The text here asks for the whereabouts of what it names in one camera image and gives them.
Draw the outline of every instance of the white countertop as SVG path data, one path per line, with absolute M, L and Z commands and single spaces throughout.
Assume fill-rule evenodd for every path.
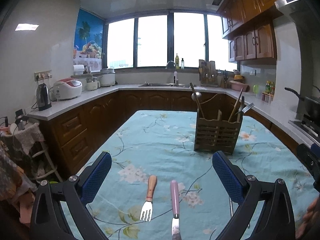
M 111 94 L 113 92 L 119 90 L 177 90 L 177 91 L 190 91 L 190 88 L 181 88 L 181 87 L 139 87 L 140 84 L 133 85 L 115 85 L 112 87 L 102 87 L 94 91 L 83 91 L 81 96 L 78 98 L 74 98 L 71 100 L 52 102 L 52 107 L 46 109 L 44 111 L 32 111 L 27 114 L 28 117 L 32 117 L 40 120 L 51 120 L 57 117 L 60 114 L 63 114 L 77 106 L 83 105 L 87 102 L 90 102 L 94 99 L 103 97 L 105 95 Z M 232 98 L 237 99 L 239 96 L 239 91 L 231 90 L 231 89 L 223 89 L 216 87 L 195 87 L 196 91 L 199 92 L 212 92 L 219 94 L 227 94 Z M 246 92 L 243 93 L 245 96 L 245 104 L 248 105 L 250 103 L 254 103 L 254 107 L 252 108 L 257 113 L 261 114 L 263 117 L 270 120 L 284 132 L 286 132 L 291 138 L 293 138 L 297 143 L 304 143 L 307 146 L 311 146 L 313 144 L 312 140 L 310 140 L 307 136 L 305 136 L 302 132 L 297 130 L 291 124 L 288 123 L 289 120 L 295 120 L 296 113 L 277 104 L 276 102 L 272 102 L 268 104 L 266 102 L 261 101 L 256 98 L 252 93 Z

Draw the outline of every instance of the faucet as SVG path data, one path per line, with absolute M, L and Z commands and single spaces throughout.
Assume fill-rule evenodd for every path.
M 168 65 L 169 63 L 172 62 L 174 65 L 174 74 L 173 74 L 173 85 L 177 86 L 178 85 L 178 73 L 177 73 L 177 65 L 175 64 L 174 61 L 170 60 L 167 62 L 167 66 L 165 67 L 165 69 L 168 69 Z

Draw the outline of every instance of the yellow bottle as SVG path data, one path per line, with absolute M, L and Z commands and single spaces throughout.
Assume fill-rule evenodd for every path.
M 176 55 L 176 60 L 175 60 L 175 62 L 176 62 L 177 68 L 179 68 L 179 57 L 178 57 L 178 54 Z

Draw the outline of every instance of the seasoning bottle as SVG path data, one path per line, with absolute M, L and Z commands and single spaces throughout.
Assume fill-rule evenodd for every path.
M 267 81 L 266 90 L 265 90 L 265 92 L 266 92 L 267 94 L 270 94 L 270 92 L 271 92 L 270 84 L 271 84 L 271 82 L 270 82 L 270 81 Z
M 271 82 L 271 85 L 270 85 L 270 86 L 271 86 L 271 92 L 270 92 L 270 93 L 271 93 L 271 95 L 274 96 L 274 95 L 275 95 L 275 89 L 276 89 L 275 83 L 274 83 L 274 82 Z
M 179 57 L 178 57 L 178 54 L 176 55 L 175 62 L 176 62 L 177 68 L 179 68 Z

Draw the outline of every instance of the power outlet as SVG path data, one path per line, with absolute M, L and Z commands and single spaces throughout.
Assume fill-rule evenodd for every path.
M 35 72 L 35 81 L 52 78 L 51 71 L 52 70 Z

